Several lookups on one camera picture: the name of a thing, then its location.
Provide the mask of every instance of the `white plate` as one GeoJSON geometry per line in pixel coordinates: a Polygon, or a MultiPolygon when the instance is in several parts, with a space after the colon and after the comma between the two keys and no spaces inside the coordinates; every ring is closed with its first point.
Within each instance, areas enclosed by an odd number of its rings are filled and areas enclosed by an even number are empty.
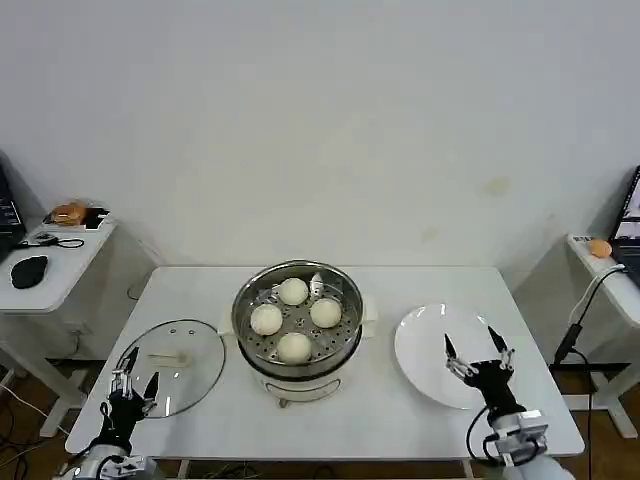
{"type": "Polygon", "coordinates": [[[487,321],[480,315],[450,304],[417,308],[396,329],[395,352],[400,368],[423,394],[453,408],[480,409],[480,392],[447,370],[444,334],[458,356],[468,363],[498,358],[487,321]]]}

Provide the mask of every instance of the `black cable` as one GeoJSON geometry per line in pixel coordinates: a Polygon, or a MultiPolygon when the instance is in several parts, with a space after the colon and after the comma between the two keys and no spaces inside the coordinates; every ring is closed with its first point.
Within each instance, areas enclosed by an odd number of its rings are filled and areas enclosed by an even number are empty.
{"type": "MultiPolygon", "coordinates": [[[[0,455],[3,454],[4,452],[6,452],[7,450],[11,450],[13,452],[15,452],[16,454],[20,453],[20,449],[14,445],[5,445],[2,448],[0,448],[0,455]]],[[[7,465],[5,465],[2,468],[7,468],[9,465],[11,465],[11,463],[8,463],[7,465]]]]}
{"type": "Polygon", "coordinates": [[[485,465],[485,466],[489,466],[489,467],[495,467],[496,463],[495,463],[495,459],[492,460],[493,457],[491,457],[490,455],[487,455],[487,460],[484,460],[483,458],[476,457],[476,455],[473,453],[473,450],[471,450],[471,432],[473,431],[473,427],[476,426],[476,423],[478,423],[478,420],[480,419],[482,414],[484,412],[486,412],[487,410],[489,410],[489,407],[487,405],[485,405],[484,407],[482,407],[482,410],[480,410],[478,412],[478,414],[475,416],[475,418],[471,421],[471,425],[469,425],[469,428],[467,429],[467,435],[466,435],[466,438],[465,438],[465,443],[467,444],[467,452],[469,452],[469,455],[471,455],[471,458],[473,460],[475,460],[476,462],[480,463],[481,465],[485,465]]]}
{"type": "Polygon", "coordinates": [[[20,242],[13,246],[13,250],[26,250],[27,248],[42,248],[42,247],[60,247],[60,248],[80,248],[84,245],[84,240],[81,238],[64,238],[52,236],[52,238],[38,242],[29,243],[28,241],[20,242]]]}
{"type": "Polygon", "coordinates": [[[127,298],[129,298],[129,300],[136,300],[136,301],[138,301],[138,300],[140,300],[140,297],[134,297],[134,296],[131,294],[131,289],[132,289],[134,286],[135,286],[135,284],[130,285],[130,286],[129,286],[129,288],[127,288],[127,298]]]}
{"type": "Polygon", "coordinates": [[[91,447],[93,445],[89,444],[86,447],[84,447],[82,450],[80,450],[78,453],[76,453],[73,457],[71,457],[71,459],[67,462],[69,465],[73,465],[75,464],[78,460],[80,460],[85,453],[87,453],[89,450],[91,450],[91,447]]]}
{"type": "Polygon", "coordinates": [[[41,443],[46,442],[48,439],[38,439],[35,440],[33,442],[25,442],[25,443],[20,443],[20,442],[14,442],[13,440],[9,440],[7,443],[9,443],[10,445],[14,446],[14,447],[33,447],[35,445],[39,445],[41,443]]]}
{"type": "Polygon", "coordinates": [[[227,464],[224,467],[222,467],[221,470],[217,471],[213,475],[208,473],[207,475],[205,475],[205,478],[244,479],[244,478],[256,478],[259,476],[260,476],[260,473],[245,461],[243,462],[242,465],[236,465],[235,467],[230,467],[230,465],[227,464]]]}
{"type": "Polygon", "coordinates": [[[492,462],[496,462],[497,464],[499,462],[498,459],[493,458],[493,455],[489,453],[488,447],[489,447],[489,437],[485,437],[485,439],[482,441],[482,451],[484,452],[484,456],[487,457],[492,462]]]}
{"type": "Polygon", "coordinates": [[[24,456],[18,457],[16,469],[13,471],[13,480],[26,480],[27,475],[29,475],[29,463],[25,460],[24,456]],[[20,467],[22,467],[22,473],[18,475],[20,467]]]}
{"type": "Polygon", "coordinates": [[[619,269],[619,270],[612,270],[611,272],[608,272],[606,275],[604,275],[600,280],[598,280],[598,283],[596,283],[595,288],[591,292],[591,295],[589,296],[589,300],[587,301],[587,305],[584,307],[584,310],[582,311],[582,314],[580,315],[580,318],[578,319],[577,322],[572,323],[569,326],[569,329],[567,330],[567,333],[565,333],[564,337],[562,337],[562,341],[560,342],[560,345],[556,349],[556,353],[553,356],[553,365],[554,366],[560,365],[560,363],[566,358],[566,356],[569,355],[569,353],[571,352],[573,347],[575,347],[576,342],[578,341],[578,337],[580,336],[580,333],[582,332],[582,321],[584,320],[584,317],[586,316],[587,312],[589,311],[589,307],[591,306],[591,302],[593,302],[593,299],[595,298],[596,293],[598,293],[598,289],[600,288],[600,285],[602,285],[604,283],[604,281],[607,278],[609,278],[611,275],[613,275],[614,273],[618,273],[618,272],[626,273],[627,270],[624,269],[624,268],[619,269]]]}
{"type": "Polygon", "coordinates": [[[587,384],[589,385],[589,413],[587,414],[587,444],[589,448],[589,480],[591,480],[591,412],[593,410],[593,389],[591,388],[591,375],[589,374],[589,360],[575,348],[571,349],[571,353],[575,353],[584,362],[585,372],[587,372],[587,384]]]}
{"type": "Polygon", "coordinates": [[[318,478],[338,478],[336,476],[336,472],[333,471],[333,468],[331,468],[329,465],[320,465],[318,468],[315,469],[315,471],[313,472],[313,476],[312,478],[314,480],[318,479],[318,478]],[[323,476],[323,477],[319,477],[320,472],[322,471],[326,471],[329,473],[329,477],[323,476]]]}
{"type": "Polygon", "coordinates": [[[57,360],[51,360],[49,361],[49,363],[54,366],[57,367],[58,365],[60,365],[62,362],[64,362],[65,360],[69,360],[71,357],[73,357],[76,353],[78,353],[78,351],[80,350],[80,337],[82,336],[82,334],[80,332],[72,332],[71,333],[75,339],[76,339],[76,344],[73,347],[73,351],[71,353],[66,354],[64,357],[59,358],[57,360]]]}
{"type": "Polygon", "coordinates": [[[108,457],[105,457],[104,459],[102,459],[102,461],[98,464],[95,480],[101,480],[102,469],[107,464],[107,462],[122,463],[122,460],[123,460],[122,457],[119,455],[109,455],[108,457]]]}
{"type": "Polygon", "coordinates": [[[0,442],[1,442],[0,445],[2,446],[4,446],[7,443],[12,443],[10,441],[10,438],[11,438],[11,435],[13,434],[13,428],[15,427],[15,424],[16,424],[16,415],[13,412],[13,409],[11,408],[10,404],[7,402],[4,407],[7,410],[7,412],[9,412],[10,423],[9,423],[9,432],[7,432],[6,435],[0,434],[0,442]]]}
{"type": "Polygon", "coordinates": [[[596,293],[598,292],[598,289],[600,288],[600,285],[602,285],[604,283],[604,281],[607,278],[609,278],[611,275],[613,275],[614,273],[618,273],[618,272],[627,273],[627,270],[626,269],[613,270],[612,272],[609,272],[605,276],[603,276],[600,279],[600,281],[598,281],[598,283],[596,284],[595,288],[591,292],[591,295],[589,296],[589,300],[587,301],[587,305],[584,307],[584,310],[582,311],[582,315],[580,315],[580,318],[578,319],[576,324],[582,325],[582,321],[584,320],[584,317],[587,314],[587,311],[589,310],[589,307],[591,306],[591,302],[593,302],[593,299],[596,296],[596,293]]]}
{"type": "Polygon", "coordinates": [[[540,453],[540,445],[538,445],[538,442],[532,438],[528,438],[527,440],[533,443],[533,452],[531,452],[531,456],[529,458],[525,458],[524,460],[520,460],[519,462],[513,462],[514,467],[521,467],[525,463],[529,463],[531,460],[538,456],[538,453],[540,453]]]}

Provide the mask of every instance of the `power cord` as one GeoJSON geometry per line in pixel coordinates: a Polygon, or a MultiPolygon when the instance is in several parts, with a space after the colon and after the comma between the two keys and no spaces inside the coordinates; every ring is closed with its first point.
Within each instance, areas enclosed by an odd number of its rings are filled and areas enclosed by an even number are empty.
{"type": "MultiPolygon", "coordinates": [[[[12,424],[14,424],[15,413],[9,406],[9,403],[5,404],[5,408],[8,409],[11,416],[12,424]]],[[[41,426],[42,426],[41,423],[36,423],[33,430],[29,433],[29,435],[27,435],[26,437],[27,441],[24,443],[16,442],[10,439],[11,434],[13,433],[13,428],[11,427],[9,428],[9,435],[7,436],[6,439],[3,439],[5,440],[5,442],[4,442],[4,446],[0,448],[0,452],[4,452],[6,450],[13,450],[14,452],[16,452],[16,455],[0,463],[0,470],[8,467],[11,463],[17,460],[16,466],[13,472],[14,480],[25,480],[26,476],[28,475],[29,462],[27,459],[27,454],[29,454],[30,452],[32,452],[37,448],[43,447],[53,441],[57,441],[63,438],[61,435],[57,435],[55,437],[45,439],[45,440],[41,440],[41,439],[38,439],[35,441],[30,440],[38,432],[41,426]]]]}
{"type": "Polygon", "coordinates": [[[98,464],[98,469],[96,470],[96,479],[95,480],[100,480],[102,478],[102,469],[104,468],[104,466],[108,463],[108,462],[113,462],[113,463],[122,463],[124,459],[119,456],[119,455],[109,455],[108,457],[104,458],[99,464],[98,464]]]}
{"type": "MultiPolygon", "coordinates": [[[[489,453],[489,442],[493,440],[497,440],[498,436],[496,434],[489,435],[485,437],[484,440],[482,441],[482,450],[484,452],[484,455],[487,457],[486,460],[484,458],[478,458],[473,453],[473,450],[471,449],[471,432],[473,431],[473,428],[476,426],[476,423],[478,423],[478,420],[480,419],[482,414],[485,413],[488,409],[489,407],[487,405],[482,407],[482,410],[480,410],[478,414],[473,418],[473,420],[471,421],[471,425],[469,425],[469,428],[467,429],[467,435],[465,437],[467,452],[469,452],[469,455],[471,456],[471,458],[476,462],[478,462],[480,465],[484,465],[485,467],[490,467],[490,468],[504,467],[505,463],[502,460],[500,460],[499,458],[495,458],[493,455],[489,453]]],[[[540,446],[538,445],[538,442],[536,442],[535,440],[531,440],[531,441],[534,444],[534,448],[533,448],[533,452],[531,453],[531,456],[529,458],[525,458],[524,460],[519,460],[517,462],[514,462],[513,463],[514,466],[521,467],[522,465],[529,463],[531,460],[533,460],[538,456],[538,453],[540,452],[540,446]]]]}
{"type": "Polygon", "coordinates": [[[338,478],[338,477],[336,476],[336,472],[329,465],[320,465],[318,468],[314,470],[312,478],[313,480],[316,480],[319,478],[338,478]],[[326,472],[328,476],[321,477],[320,476],[321,472],[326,472]]]}
{"type": "Polygon", "coordinates": [[[70,332],[70,333],[76,339],[75,345],[73,347],[73,350],[71,352],[67,353],[62,358],[59,358],[59,359],[53,360],[53,361],[49,361],[49,363],[52,366],[57,367],[58,365],[60,365],[65,360],[69,360],[71,357],[73,357],[80,350],[80,337],[82,336],[82,332],[80,332],[78,330],[74,330],[73,332],[70,332]]]}
{"type": "MultiPolygon", "coordinates": [[[[593,299],[596,296],[596,293],[598,293],[598,289],[600,288],[600,285],[602,285],[607,278],[609,278],[611,275],[615,273],[618,273],[618,272],[627,273],[627,270],[625,269],[624,265],[620,264],[620,265],[616,265],[615,267],[616,268],[613,270],[608,269],[608,271],[604,275],[600,276],[599,279],[597,280],[597,283],[595,284],[595,287],[592,290],[591,295],[589,296],[587,305],[584,307],[584,310],[582,311],[580,318],[578,319],[577,322],[571,324],[571,326],[569,327],[569,330],[567,330],[567,333],[565,333],[562,341],[560,342],[560,345],[558,346],[558,349],[556,350],[556,353],[553,358],[554,365],[559,365],[566,358],[566,356],[569,355],[573,347],[575,347],[576,342],[578,341],[578,337],[580,336],[580,332],[582,332],[582,321],[584,320],[584,317],[586,316],[587,311],[589,310],[589,307],[591,306],[591,303],[593,302],[593,299]]],[[[576,304],[576,307],[580,305],[582,301],[583,300],[581,299],[576,304]]],[[[577,309],[576,307],[574,307],[574,310],[571,311],[570,317],[573,316],[573,313],[577,309]]]]}
{"type": "Polygon", "coordinates": [[[34,240],[36,243],[29,243],[28,240],[25,240],[14,245],[13,250],[25,250],[27,248],[40,247],[80,248],[84,245],[84,240],[81,238],[61,239],[49,233],[40,233],[36,235],[32,240],[34,240]]]}
{"type": "MultiPolygon", "coordinates": [[[[31,407],[33,410],[35,410],[36,412],[38,412],[40,415],[42,415],[44,418],[49,418],[49,415],[47,415],[46,413],[44,413],[42,410],[40,410],[38,407],[36,407],[35,405],[31,405],[29,402],[27,402],[26,400],[21,399],[18,395],[16,395],[13,390],[11,390],[9,387],[2,385],[0,383],[0,387],[4,388],[7,392],[9,392],[11,394],[11,396],[13,398],[15,398],[16,400],[18,400],[20,403],[31,407]]],[[[62,428],[61,426],[58,425],[58,430],[60,430],[62,433],[64,433],[65,435],[69,436],[69,432],[67,432],[64,428],[62,428]]]]}
{"type": "Polygon", "coordinates": [[[618,263],[616,265],[613,265],[611,267],[608,268],[604,268],[601,271],[599,271],[597,273],[597,275],[595,275],[593,277],[593,279],[591,280],[591,282],[589,283],[589,285],[587,286],[587,288],[585,288],[584,290],[584,294],[582,295],[582,297],[580,298],[580,300],[578,300],[578,303],[576,303],[573,307],[573,309],[571,309],[571,313],[569,313],[569,325],[571,325],[571,321],[573,319],[573,316],[575,315],[576,311],[578,310],[578,308],[580,307],[580,305],[582,305],[582,303],[587,299],[587,296],[589,295],[589,291],[591,290],[591,288],[600,281],[600,279],[603,278],[603,276],[608,275],[609,272],[614,272],[614,271],[620,271],[620,270],[624,270],[626,267],[624,266],[624,264],[622,263],[618,263]]]}
{"type": "Polygon", "coordinates": [[[38,445],[42,443],[42,440],[36,440],[35,442],[24,442],[24,443],[11,440],[11,436],[13,435],[13,429],[16,423],[16,415],[9,403],[6,403],[3,408],[7,412],[9,412],[10,423],[9,423],[9,432],[6,435],[0,434],[0,442],[2,442],[2,446],[10,445],[13,447],[31,447],[33,445],[38,445]]]}
{"type": "Polygon", "coordinates": [[[591,463],[592,463],[592,458],[591,458],[591,412],[593,411],[593,388],[591,388],[591,375],[590,375],[590,369],[589,369],[589,360],[587,360],[587,357],[582,354],[581,352],[579,352],[578,350],[576,350],[575,348],[571,349],[571,351],[569,353],[575,353],[576,355],[578,355],[580,358],[582,358],[582,361],[584,362],[584,366],[585,369],[584,371],[587,374],[587,385],[589,385],[589,413],[587,414],[587,447],[589,448],[589,480],[591,480],[591,463]]]}
{"type": "Polygon", "coordinates": [[[130,300],[140,300],[140,296],[135,296],[133,293],[131,293],[131,291],[135,288],[138,287],[142,282],[144,282],[145,284],[149,281],[149,278],[151,278],[151,274],[153,273],[153,270],[145,273],[144,275],[142,275],[138,280],[136,280],[135,282],[133,282],[131,285],[129,285],[129,287],[127,288],[127,297],[130,300]]]}
{"type": "Polygon", "coordinates": [[[236,465],[235,467],[229,468],[230,466],[231,465],[227,463],[217,472],[205,474],[204,478],[234,478],[247,480],[257,478],[261,475],[247,462],[243,462],[242,465],[236,465]]]}

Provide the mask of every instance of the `wooden floor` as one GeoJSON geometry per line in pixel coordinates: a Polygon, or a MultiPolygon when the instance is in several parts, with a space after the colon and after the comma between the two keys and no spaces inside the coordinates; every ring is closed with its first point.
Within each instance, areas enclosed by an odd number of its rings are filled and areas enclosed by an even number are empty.
{"type": "MultiPolygon", "coordinates": [[[[60,367],[70,374],[68,367],[60,367]]],[[[99,373],[99,366],[90,369],[85,390],[92,385],[99,373]]],[[[588,384],[584,374],[557,374],[556,379],[563,393],[585,393],[588,384]]],[[[28,377],[13,385],[14,391],[38,408],[48,411],[55,396],[38,380],[28,377]]],[[[640,386],[636,386],[623,398],[623,403],[634,423],[640,427],[640,386]]],[[[576,413],[574,418],[586,438],[587,414],[576,413]]],[[[29,407],[4,394],[0,398],[0,480],[47,480],[58,472],[60,466],[69,458],[64,450],[64,435],[42,443],[38,448],[23,455],[25,461],[11,460],[17,453],[29,447],[9,446],[5,437],[15,443],[30,443],[39,440],[38,431],[43,418],[29,407]],[[11,415],[14,414],[14,427],[11,430],[11,415]]],[[[63,427],[70,430],[75,416],[68,416],[63,427]]],[[[618,435],[608,414],[594,412],[592,419],[593,436],[593,479],[597,480],[637,480],[640,479],[640,441],[625,440],[618,435]]],[[[587,479],[587,453],[560,459],[578,480],[587,479]]],[[[168,475],[177,473],[177,462],[160,462],[168,475]]],[[[189,472],[191,478],[460,478],[463,472],[454,462],[334,462],[330,464],[308,462],[192,462],[189,472]]]]}

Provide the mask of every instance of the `cable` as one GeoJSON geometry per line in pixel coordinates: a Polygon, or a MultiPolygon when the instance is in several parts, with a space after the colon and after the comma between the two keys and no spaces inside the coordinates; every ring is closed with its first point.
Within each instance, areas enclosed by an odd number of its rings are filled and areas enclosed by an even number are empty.
{"type": "Polygon", "coordinates": [[[131,285],[129,285],[129,287],[127,288],[127,298],[129,298],[130,300],[136,300],[136,301],[140,300],[140,297],[136,297],[135,295],[133,295],[131,293],[131,290],[133,290],[134,287],[137,287],[138,285],[140,285],[143,281],[146,284],[146,282],[149,281],[149,278],[151,277],[152,273],[153,273],[153,270],[151,270],[150,272],[145,273],[138,280],[136,280],[131,285]]]}
{"type": "Polygon", "coordinates": [[[11,435],[13,434],[13,429],[16,425],[16,415],[15,413],[13,413],[13,409],[11,408],[11,406],[9,405],[9,403],[7,402],[4,406],[7,409],[7,412],[9,412],[9,432],[6,435],[0,435],[0,441],[4,444],[4,443],[10,443],[10,444],[14,444],[14,442],[11,442],[9,439],[11,438],[11,435]]]}
{"type": "MultiPolygon", "coordinates": [[[[576,355],[578,355],[580,358],[582,358],[582,361],[584,362],[585,365],[585,372],[587,372],[587,382],[588,385],[591,387],[591,375],[589,374],[589,360],[587,360],[587,357],[579,352],[578,350],[576,350],[575,348],[571,349],[570,353],[575,353],[576,355]]],[[[593,389],[589,388],[589,413],[587,414],[587,444],[589,447],[589,480],[591,480],[591,412],[593,411],[593,389]]]]}
{"type": "Polygon", "coordinates": [[[13,471],[13,480],[26,480],[27,475],[29,475],[29,462],[24,457],[19,457],[16,469],[13,471]],[[22,474],[18,475],[20,467],[22,467],[22,474]]]}
{"type": "Polygon", "coordinates": [[[20,242],[13,246],[13,250],[25,250],[27,248],[41,247],[60,247],[60,248],[80,248],[84,245],[81,238],[63,238],[60,239],[51,234],[40,234],[33,238],[36,243],[29,243],[28,240],[20,242]]]}
{"type": "MultiPolygon", "coordinates": [[[[0,452],[4,453],[7,450],[13,450],[14,452],[20,453],[20,449],[18,449],[17,447],[13,446],[13,445],[7,445],[5,447],[3,447],[2,449],[0,449],[0,452]]],[[[17,479],[18,473],[20,472],[20,468],[24,466],[24,463],[28,463],[28,462],[23,462],[22,461],[22,457],[18,458],[18,461],[16,462],[16,467],[13,470],[13,478],[17,479]]]]}
{"type": "Polygon", "coordinates": [[[70,332],[71,335],[73,335],[76,339],[76,344],[73,347],[73,351],[71,351],[70,353],[66,354],[64,357],[59,358],[57,360],[53,360],[50,361],[49,363],[56,367],[58,365],[60,365],[62,362],[64,362],[65,360],[68,360],[69,358],[73,357],[76,353],[78,353],[78,351],[80,350],[80,337],[82,336],[82,332],[78,331],[78,330],[74,330],[73,332],[70,332]]]}
{"type": "Polygon", "coordinates": [[[598,279],[596,286],[594,287],[594,289],[591,292],[591,295],[589,296],[587,305],[584,307],[584,310],[580,315],[580,318],[578,319],[577,322],[571,324],[571,326],[569,327],[569,330],[567,330],[567,333],[565,333],[564,337],[562,337],[562,341],[560,342],[560,345],[556,349],[556,353],[553,356],[554,365],[560,365],[560,363],[566,358],[567,355],[569,355],[569,352],[571,352],[573,347],[576,345],[576,342],[578,341],[578,337],[580,336],[580,332],[582,332],[582,321],[584,320],[584,317],[589,311],[589,307],[591,306],[591,303],[593,302],[593,299],[595,298],[596,293],[598,293],[598,289],[600,288],[600,285],[602,285],[607,278],[609,278],[611,275],[617,272],[626,273],[627,270],[619,269],[619,268],[615,270],[610,270],[605,275],[602,275],[598,279]]]}
{"type": "Polygon", "coordinates": [[[89,450],[91,450],[91,447],[93,447],[93,445],[89,444],[86,447],[84,447],[82,450],[80,450],[78,453],[76,453],[73,457],[71,457],[69,459],[69,461],[67,462],[68,465],[73,465],[74,463],[76,463],[80,458],[82,458],[84,456],[85,453],[87,453],[89,450]]]}
{"type": "Polygon", "coordinates": [[[624,268],[625,266],[622,263],[618,263],[617,265],[612,265],[611,267],[602,269],[601,271],[598,272],[596,276],[593,277],[593,279],[585,289],[584,294],[582,295],[580,300],[578,300],[578,303],[574,305],[573,309],[571,310],[571,313],[569,313],[569,324],[571,324],[571,320],[575,315],[576,311],[578,310],[578,307],[580,307],[582,302],[584,302],[585,299],[587,298],[587,295],[589,294],[589,290],[591,290],[591,287],[593,287],[600,280],[600,278],[602,278],[603,275],[608,275],[609,272],[612,272],[612,271],[617,272],[619,270],[624,270],[624,268]]]}
{"type": "Polygon", "coordinates": [[[227,463],[217,472],[209,472],[205,474],[204,478],[235,478],[248,480],[251,478],[257,478],[261,475],[255,468],[247,464],[247,462],[243,462],[242,465],[237,465],[227,470],[230,465],[231,464],[227,463]]]}
{"type": "Polygon", "coordinates": [[[482,441],[482,451],[484,452],[484,456],[489,460],[498,463],[498,460],[493,458],[493,456],[489,453],[489,437],[485,437],[482,441]]]}
{"type": "Polygon", "coordinates": [[[119,455],[109,455],[108,457],[104,458],[98,464],[98,469],[96,470],[96,480],[100,480],[100,477],[102,477],[102,469],[104,468],[104,466],[109,461],[114,462],[114,463],[122,463],[122,457],[119,456],[119,455]]]}
{"type": "Polygon", "coordinates": [[[617,272],[626,272],[626,270],[624,268],[619,268],[617,270],[612,270],[611,272],[608,272],[606,275],[604,275],[598,281],[598,283],[596,284],[596,287],[593,289],[593,292],[591,292],[591,296],[589,297],[589,300],[587,301],[587,306],[584,307],[584,310],[582,311],[582,315],[580,315],[580,318],[576,322],[578,325],[582,324],[582,320],[584,320],[584,316],[587,314],[587,311],[589,310],[589,307],[591,306],[591,302],[593,302],[593,299],[596,296],[596,293],[598,292],[598,288],[600,288],[600,285],[602,285],[607,278],[609,278],[611,275],[613,275],[614,273],[617,273],[617,272]]]}
{"type": "Polygon", "coordinates": [[[315,469],[315,471],[313,472],[313,477],[314,480],[318,479],[318,478],[338,478],[336,476],[336,472],[333,471],[333,468],[331,468],[329,465],[320,465],[318,468],[315,469]],[[329,477],[319,477],[320,472],[322,471],[326,471],[329,473],[329,477]]]}
{"type": "Polygon", "coordinates": [[[6,462],[0,463],[0,469],[2,469],[2,468],[4,468],[4,467],[6,467],[7,465],[9,465],[9,464],[10,464],[11,462],[13,462],[16,458],[20,458],[20,457],[22,457],[23,455],[26,455],[27,453],[29,453],[29,452],[31,452],[31,451],[33,451],[33,450],[35,450],[36,448],[43,447],[43,446],[47,445],[48,443],[53,442],[54,440],[59,440],[59,439],[61,439],[61,438],[62,438],[62,437],[58,435],[58,436],[55,436],[55,437],[49,438],[49,439],[45,440],[44,442],[39,443],[38,445],[35,445],[35,446],[33,446],[33,447],[27,448],[26,450],[23,450],[22,452],[18,453],[17,455],[14,455],[13,457],[11,457],[11,458],[10,458],[9,460],[7,460],[6,462]]]}
{"type": "MultiPolygon", "coordinates": [[[[13,398],[15,398],[16,400],[18,400],[20,403],[23,403],[25,405],[27,405],[28,407],[33,408],[36,412],[38,412],[40,415],[42,415],[44,418],[49,418],[49,415],[47,415],[46,413],[44,413],[42,410],[40,410],[38,407],[31,405],[29,402],[27,402],[26,400],[22,400],[18,395],[16,395],[15,393],[13,393],[13,391],[9,388],[6,387],[4,385],[2,385],[0,383],[0,387],[4,388],[7,392],[9,392],[13,398]]],[[[60,430],[62,433],[64,433],[66,436],[69,436],[69,432],[67,432],[64,428],[62,428],[61,426],[57,426],[58,430],[60,430]]]]}
{"type": "Polygon", "coordinates": [[[473,431],[473,427],[476,426],[476,423],[478,423],[478,420],[480,419],[482,414],[487,410],[489,410],[489,407],[485,405],[484,407],[482,407],[482,410],[480,410],[478,414],[475,416],[475,418],[471,421],[471,425],[469,425],[469,428],[467,429],[467,436],[465,438],[465,443],[467,444],[467,452],[469,452],[469,455],[471,455],[471,458],[473,460],[480,463],[481,465],[495,467],[496,463],[495,463],[495,460],[492,460],[493,457],[491,457],[490,455],[487,455],[487,460],[484,460],[483,458],[476,457],[476,455],[473,453],[473,450],[471,450],[471,432],[473,431]]]}

